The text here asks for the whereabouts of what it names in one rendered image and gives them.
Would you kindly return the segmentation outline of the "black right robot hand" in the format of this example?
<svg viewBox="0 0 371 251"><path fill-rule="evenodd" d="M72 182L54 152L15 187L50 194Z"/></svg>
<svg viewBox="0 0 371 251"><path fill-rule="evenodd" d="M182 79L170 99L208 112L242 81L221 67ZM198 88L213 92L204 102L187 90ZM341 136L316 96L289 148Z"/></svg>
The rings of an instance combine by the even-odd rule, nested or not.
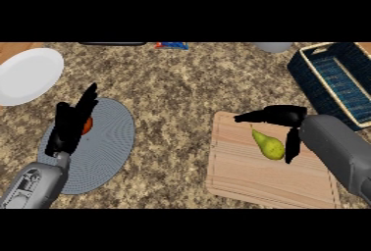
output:
<svg viewBox="0 0 371 251"><path fill-rule="evenodd" d="M298 137L298 127L307 115L307 108L294 105L270 105L261 110L247 112L233 117L235 122L269 123L279 126L288 126L282 159L289 164L300 153L301 139Z"/></svg>

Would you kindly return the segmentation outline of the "black flat object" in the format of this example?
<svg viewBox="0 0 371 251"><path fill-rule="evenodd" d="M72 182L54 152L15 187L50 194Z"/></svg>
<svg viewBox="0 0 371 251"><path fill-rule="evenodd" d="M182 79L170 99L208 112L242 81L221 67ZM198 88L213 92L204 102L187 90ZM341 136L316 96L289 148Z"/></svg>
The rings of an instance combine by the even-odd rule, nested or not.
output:
<svg viewBox="0 0 371 251"><path fill-rule="evenodd" d="M142 46L148 42L78 42L83 45L100 45L100 46Z"/></svg>

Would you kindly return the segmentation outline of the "green pear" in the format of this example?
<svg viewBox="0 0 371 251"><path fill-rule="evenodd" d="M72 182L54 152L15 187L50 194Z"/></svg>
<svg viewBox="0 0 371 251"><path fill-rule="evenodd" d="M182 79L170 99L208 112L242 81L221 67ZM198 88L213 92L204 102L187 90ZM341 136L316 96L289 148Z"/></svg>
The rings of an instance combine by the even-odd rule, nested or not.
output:
<svg viewBox="0 0 371 251"><path fill-rule="evenodd" d="M282 142L272 136L267 136L254 128L253 131L253 138L260 148L260 152L269 160L281 160L285 154L285 149Z"/></svg>

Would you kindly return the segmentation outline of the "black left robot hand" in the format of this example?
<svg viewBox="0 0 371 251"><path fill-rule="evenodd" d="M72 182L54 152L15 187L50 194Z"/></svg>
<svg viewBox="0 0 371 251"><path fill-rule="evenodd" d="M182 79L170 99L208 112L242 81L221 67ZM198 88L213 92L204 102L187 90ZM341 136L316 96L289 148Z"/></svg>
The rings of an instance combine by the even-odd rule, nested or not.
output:
<svg viewBox="0 0 371 251"><path fill-rule="evenodd" d="M93 83L75 106L59 102L54 109L54 126L49 136L44 154L54 157L59 152L72 154L81 138L84 124L91 117L97 100L97 85Z"/></svg>

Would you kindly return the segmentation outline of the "white plate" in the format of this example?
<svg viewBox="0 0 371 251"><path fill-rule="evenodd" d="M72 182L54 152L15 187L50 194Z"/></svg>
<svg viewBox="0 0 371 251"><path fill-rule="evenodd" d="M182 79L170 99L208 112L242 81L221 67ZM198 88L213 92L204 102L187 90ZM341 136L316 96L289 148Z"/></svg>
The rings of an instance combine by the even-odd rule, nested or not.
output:
<svg viewBox="0 0 371 251"><path fill-rule="evenodd" d="M0 105L17 106L37 99L56 84L63 71L63 58L50 48L16 54L0 65Z"/></svg>

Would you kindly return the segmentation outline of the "wooden cutting board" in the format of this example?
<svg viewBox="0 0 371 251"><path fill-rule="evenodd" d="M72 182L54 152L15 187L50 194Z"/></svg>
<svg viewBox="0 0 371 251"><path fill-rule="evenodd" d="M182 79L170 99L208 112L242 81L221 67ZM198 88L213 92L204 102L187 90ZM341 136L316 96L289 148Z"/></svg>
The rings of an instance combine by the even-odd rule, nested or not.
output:
<svg viewBox="0 0 371 251"><path fill-rule="evenodd" d="M335 179L315 153L300 148L289 161L269 160L253 132L285 139L281 125L238 123L217 112L213 119L205 187L210 193L281 209L337 209Z"/></svg>

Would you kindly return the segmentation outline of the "round grey placemat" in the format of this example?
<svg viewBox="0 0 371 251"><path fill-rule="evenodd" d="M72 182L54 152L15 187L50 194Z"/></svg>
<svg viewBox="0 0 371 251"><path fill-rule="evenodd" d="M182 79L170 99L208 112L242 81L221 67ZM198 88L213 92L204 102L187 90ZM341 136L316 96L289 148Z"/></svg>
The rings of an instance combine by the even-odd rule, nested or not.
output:
<svg viewBox="0 0 371 251"><path fill-rule="evenodd" d="M81 136L71 155L60 190L66 195L90 192L112 179L133 148L134 122L125 106L109 98L99 98L91 118L93 128Z"/></svg>

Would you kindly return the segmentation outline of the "pale grey round object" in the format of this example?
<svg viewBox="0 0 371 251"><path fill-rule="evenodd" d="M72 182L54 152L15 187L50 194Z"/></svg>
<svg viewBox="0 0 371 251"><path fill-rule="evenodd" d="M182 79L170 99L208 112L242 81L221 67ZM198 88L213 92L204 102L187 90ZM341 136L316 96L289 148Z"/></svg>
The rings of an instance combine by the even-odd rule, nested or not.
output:
<svg viewBox="0 0 371 251"><path fill-rule="evenodd" d="M292 45L291 42L255 42L255 47L269 53L281 53L287 51Z"/></svg>

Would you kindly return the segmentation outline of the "dark blue wicker basket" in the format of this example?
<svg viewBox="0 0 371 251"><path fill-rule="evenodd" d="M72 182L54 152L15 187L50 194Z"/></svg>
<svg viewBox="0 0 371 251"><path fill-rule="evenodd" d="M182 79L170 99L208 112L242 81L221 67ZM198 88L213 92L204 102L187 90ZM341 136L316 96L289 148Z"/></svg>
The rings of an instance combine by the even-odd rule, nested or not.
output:
<svg viewBox="0 0 371 251"><path fill-rule="evenodd" d="M360 45L303 47L287 69L318 114L337 117L355 131L371 127L371 55Z"/></svg>

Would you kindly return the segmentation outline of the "orange fruit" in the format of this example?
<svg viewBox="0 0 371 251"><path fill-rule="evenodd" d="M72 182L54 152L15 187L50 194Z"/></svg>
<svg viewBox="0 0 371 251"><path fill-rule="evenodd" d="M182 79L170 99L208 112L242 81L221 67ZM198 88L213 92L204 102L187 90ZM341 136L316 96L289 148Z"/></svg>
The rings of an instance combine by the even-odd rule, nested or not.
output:
<svg viewBox="0 0 371 251"><path fill-rule="evenodd" d="M84 135L90 131L91 127L93 127L93 118L90 117L84 123L81 135Z"/></svg>

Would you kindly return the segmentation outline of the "blue and red object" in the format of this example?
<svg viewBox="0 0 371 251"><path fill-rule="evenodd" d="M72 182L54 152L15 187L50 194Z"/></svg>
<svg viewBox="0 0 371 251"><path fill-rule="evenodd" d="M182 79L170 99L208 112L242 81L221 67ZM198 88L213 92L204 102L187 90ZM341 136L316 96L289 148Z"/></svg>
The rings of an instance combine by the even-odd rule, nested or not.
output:
<svg viewBox="0 0 371 251"><path fill-rule="evenodd" d="M156 42L155 49L182 49L187 50L186 42Z"/></svg>

